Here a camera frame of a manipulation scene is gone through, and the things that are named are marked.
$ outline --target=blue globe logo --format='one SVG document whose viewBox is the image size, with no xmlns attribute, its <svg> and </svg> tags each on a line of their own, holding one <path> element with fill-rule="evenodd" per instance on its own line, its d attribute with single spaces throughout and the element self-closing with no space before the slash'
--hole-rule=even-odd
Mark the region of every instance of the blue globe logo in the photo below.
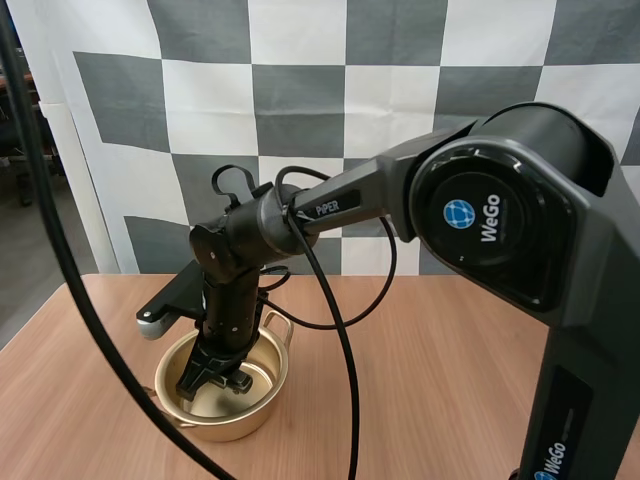
<svg viewBox="0 0 640 480">
<path fill-rule="evenodd" d="M 446 222 L 458 230 L 469 228 L 476 219 L 473 207 L 464 200 L 451 200 L 444 206 L 443 213 Z"/>
<path fill-rule="evenodd" d="M 556 480 L 556 477 L 547 472 L 536 472 L 533 478 L 535 480 Z"/>
</svg>

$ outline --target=white square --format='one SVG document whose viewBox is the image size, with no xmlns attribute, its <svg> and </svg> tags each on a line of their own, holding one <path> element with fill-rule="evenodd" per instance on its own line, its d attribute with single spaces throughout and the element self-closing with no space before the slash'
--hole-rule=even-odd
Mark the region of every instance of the white square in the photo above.
<svg viewBox="0 0 640 480">
<path fill-rule="evenodd" d="M 163 60 L 172 153 L 257 155 L 251 65 Z"/>
<path fill-rule="evenodd" d="M 38 2 L 64 51 L 161 58 L 147 0 Z"/>
<path fill-rule="evenodd" d="M 347 66 L 344 154 L 369 158 L 429 133 L 438 67 Z"/>
<path fill-rule="evenodd" d="M 249 0 L 251 59 L 263 65 L 344 65 L 346 0 Z"/>
<path fill-rule="evenodd" d="M 555 11 L 556 0 L 449 0 L 440 64 L 543 65 Z"/>
<path fill-rule="evenodd" d="M 264 157 L 258 158 L 258 171 L 260 184 L 275 182 L 278 172 L 284 167 L 307 167 L 313 170 L 335 177 L 342 173 L 344 160 L 342 158 L 302 158 L 302 157 Z M 291 173 L 285 177 L 284 183 L 295 185 L 300 188 L 312 188 L 322 180 L 304 175 L 301 173 Z M 334 228 L 320 233 L 323 238 L 339 238 L 342 236 L 342 228 Z"/>
<path fill-rule="evenodd" d="M 420 240 L 404 243 L 396 238 L 398 265 L 396 275 L 418 275 Z M 343 238 L 342 275 L 387 275 L 391 262 L 389 239 Z"/>
<path fill-rule="evenodd" d="M 636 200 L 640 203 L 640 165 L 623 165 L 622 171 Z"/>
<path fill-rule="evenodd" d="M 536 101 L 566 108 L 624 155 L 640 107 L 640 65 L 543 67 Z"/>
<path fill-rule="evenodd" d="M 101 203 L 122 216 L 189 224 L 170 153 L 109 143 L 103 146 L 108 165 L 100 169 Z"/>
</svg>

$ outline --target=checkered backdrop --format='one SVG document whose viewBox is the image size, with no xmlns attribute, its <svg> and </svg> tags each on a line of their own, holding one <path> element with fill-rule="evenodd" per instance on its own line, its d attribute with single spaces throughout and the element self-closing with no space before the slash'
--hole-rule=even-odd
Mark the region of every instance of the checkered backdrop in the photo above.
<svg viewBox="0 0 640 480">
<path fill-rule="evenodd" d="M 434 129 L 540 100 L 614 145 L 640 196 L 640 3 L 633 0 L 43 0 L 123 272 L 175 272 L 223 212 L 212 172 L 336 175 Z M 313 180 L 292 175 L 301 187 Z M 223 186 L 246 190 L 241 175 Z M 326 232 L 331 274 L 385 274 L 375 221 Z M 449 273 L 418 241 L 399 274 Z M 303 259 L 294 271 L 309 272 Z"/>
</svg>

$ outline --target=chair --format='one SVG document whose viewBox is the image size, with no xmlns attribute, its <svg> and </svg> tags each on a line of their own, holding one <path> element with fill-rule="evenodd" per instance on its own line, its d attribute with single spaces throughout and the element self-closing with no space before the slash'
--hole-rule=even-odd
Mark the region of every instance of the chair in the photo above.
<svg viewBox="0 0 640 480">
<path fill-rule="evenodd" d="M 49 123 L 42 115 L 39 106 L 34 105 L 34 111 L 42 136 L 42 147 L 45 158 L 50 162 L 49 169 L 52 174 L 64 175 L 62 162 L 55 148 Z M 7 157 L 9 159 L 10 167 L 15 172 L 20 204 L 26 207 L 33 203 L 33 190 L 26 166 L 26 157 L 21 151 L 20 136 L 11 118 L 11 113 L 9 96 L 6 92 L 3 92 L 0 94 L 0 157 Z"/>
</svg>

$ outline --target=wego logo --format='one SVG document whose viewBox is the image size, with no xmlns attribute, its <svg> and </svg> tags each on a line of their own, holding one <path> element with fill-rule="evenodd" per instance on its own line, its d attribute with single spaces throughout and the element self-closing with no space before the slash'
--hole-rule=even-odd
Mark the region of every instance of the wego logo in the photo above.
<svg viewBox="0 0 640 480">
<path fill-rule="evenodd" d="M 535 480 L 556 480 L 555 475 L 560 474 L 566 449 L 567 447 L 564 444 L 560 442 L 554 443 L 553 447 L 549 448 L 549 457 L 544 459 L 544 472 L 536 472 L 533 476 Z"/>
<path fill-rule="evenodd" d="M 497 195 L 489 195 L 487 204 L 482 207 L 482 213 L 487 217 L 483 224 L 481 242 L 495 242 L 498 233 L 498 215 L 500 215 L 500 197 Z"/>
</svg>

